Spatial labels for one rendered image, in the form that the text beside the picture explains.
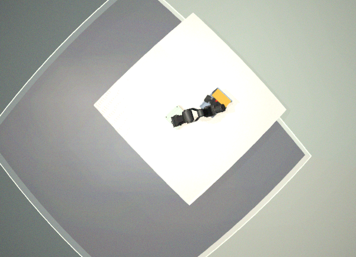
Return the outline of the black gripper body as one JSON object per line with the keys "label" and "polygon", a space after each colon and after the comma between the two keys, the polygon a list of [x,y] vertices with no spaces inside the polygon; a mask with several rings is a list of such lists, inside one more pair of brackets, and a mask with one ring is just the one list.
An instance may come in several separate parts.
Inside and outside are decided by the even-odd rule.
{"label": "black gripper body", "polygon": [[214,105],[214,106],[217,106],[220,104],[220,102],[217,103],[214,99],[210,99],[210,98],[211,98],[211,96],[207,95],[205,97],[204,101],[207,103],[210,102],[210,105]]}

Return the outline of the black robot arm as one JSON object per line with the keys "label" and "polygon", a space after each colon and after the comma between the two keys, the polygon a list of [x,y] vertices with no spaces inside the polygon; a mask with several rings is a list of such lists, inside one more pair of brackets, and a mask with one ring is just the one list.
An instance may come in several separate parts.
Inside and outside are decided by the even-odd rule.
{"label": "black robot arm", "polygon": [[[194,120],[192,110],[197,111],[198,118]],[[174,115],[171,117],[171,123],[173,124],[173,127],[181,126],[183,123],[192,123],[195,121],[198,121],[201,117],[211,117],[215,116],[216,113],[221,113],[223,111],[226,111],[226,107],[224,104],[219,104],[217,106],[214,105],[209,105],[205,106],[203,109],[196,109],[196,108],[188,108],[185,109],[182,112],[182,115]]]}

